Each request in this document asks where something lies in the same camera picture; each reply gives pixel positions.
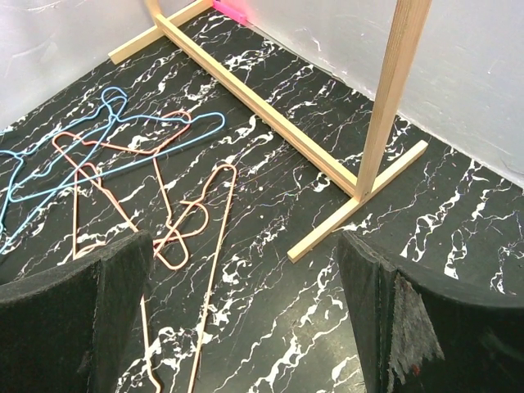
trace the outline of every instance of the wooden post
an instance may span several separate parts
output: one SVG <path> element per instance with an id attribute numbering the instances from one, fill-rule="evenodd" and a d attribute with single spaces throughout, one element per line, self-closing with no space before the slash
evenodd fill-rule
<path id="1" fill-rule="evenodd" d="M 373 189 L 430 5 L 431 0 L 397 0 L 353 195 L 358 201 Z"/>

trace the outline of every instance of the black fabric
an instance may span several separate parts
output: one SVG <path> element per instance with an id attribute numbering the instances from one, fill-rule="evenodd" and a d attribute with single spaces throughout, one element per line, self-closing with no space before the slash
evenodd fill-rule
<path id="1" fill-rule="evenodd" d="M 0 286 L 0 391 L 113 392 L 151 262 L 135 233 Z"/>
<path id="2" fill-rule="evenodd" d="M 338 264 L 369 392 L 522 391 L 521 297 L 435 274 L 353 233 L 341 236 Z"/>

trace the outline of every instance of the black marble floor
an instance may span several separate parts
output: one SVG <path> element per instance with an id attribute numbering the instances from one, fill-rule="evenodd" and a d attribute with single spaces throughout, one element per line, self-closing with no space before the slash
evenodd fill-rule
<path id="1" fill-rule="evenodd" d="M 372 103 L 276 44 L 212 11 L 183 30 L 261 97 L 330 151 L 354 173 L 359 168 Z M 129 95 L 126 114 L 165 114 L 184 109 L 193 116 L 222 111 L 227 127 L 179 154 L 160 160 L 176 214 L 177 201 L 194 199 L 219 163 L 239 171 L 228 231 L 211 298 L 196 392 L 362 392 L 359 360 L 338 277 L 331 235 L 299 264 L 286 252 L 347 197 L 270 127 L 161 39 L 119 66 L 109 61 L 4 130 L 2 148 L 21 150 L 57 127 L 92 112 L 108 86 Z M 92 121 L 75 130 L 80 133 Z M 182 141 L 215 124 L 195 123 Z M 111 134 L 113 143 L 149 148 L 171 135 L 167 124 L 134 122 Z M 418 140 L 429 141 L 424 156 L 346 223 L 419 264 L 509 296 L 524 283 L 522 190 L 398 119 L 382 163 L 385 168 Z M 77 158 L 83 154 L 79 149 Z M 38 151 L 21 178 L 55 157 Z M 101 151 L 102 170 L 135 160 Z M 14 160 L 0 163 L 5 196 Z M 70 171 L 58 165 L 24 195 L 58 184 Z M 220 181 L 227 181 L 227 174 Z M 134 223 L 160 236 L 165 206 L 152 165 L 104 179 Z M 147 286 L 152 362 L 164 391 L 186 391 L 196 327 L 206 292 L 227 184 L 208 198 L 211 222 L 188 241 L 192 259 L 177 273 L 156 263 Z M 38 201 L 11 205 L 7 234 Z M 71 259 L 72 190 L 39 212 L 23 239 L 0 259 L 0 282 L 28 277 Z M 188 227 L 199 226 L 194 217 Z M 112 242 L 130 233 L 106 198 L 92 187 L 80 197 L 80 246 Z M 175 262 L 182 252 L 165 252 Z M 119 379 L 118 392 L 153 392 L 147 379 L 138 317 Z"/>

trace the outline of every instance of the wooden stand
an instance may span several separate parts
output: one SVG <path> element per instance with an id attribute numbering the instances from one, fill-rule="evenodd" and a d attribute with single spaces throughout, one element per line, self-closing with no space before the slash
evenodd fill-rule
<path id="1" fill-rule="evenodd" d="M 213 0 L 196 0 L 169 18 L 162 15 L 158 0 L 145 0 L 145 3 L 156 26 L 111 52 L 109 56 L 115 64 L 165 35 L 351 197 L 287 252 L 293 263 L 337 229 L 426 150 L 427 143 L 420 141 L 377 176 L 431 0 L 397 0 L 358 177 L 177 28 L 211 8 Z"/>

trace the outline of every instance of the wooden crossbar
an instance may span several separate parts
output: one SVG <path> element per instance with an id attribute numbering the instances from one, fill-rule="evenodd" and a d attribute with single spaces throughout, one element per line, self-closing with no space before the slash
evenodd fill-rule
<path id="1" fill-rule="evenodd" d="M 155 27 L 111 52 L 115 64 L 166 36 L 352 197 L 289 250 L 292 262 L 337 229 L 426 150 L 424 141 L 417 143 L 377 176 L 431 0 L 397 0 L 358 178 L 178 29 L 177 26 L 212 7 L 212 0 L 197 0 L 168 18 L 162 14 L 158 0 L 145 3 Z"/>

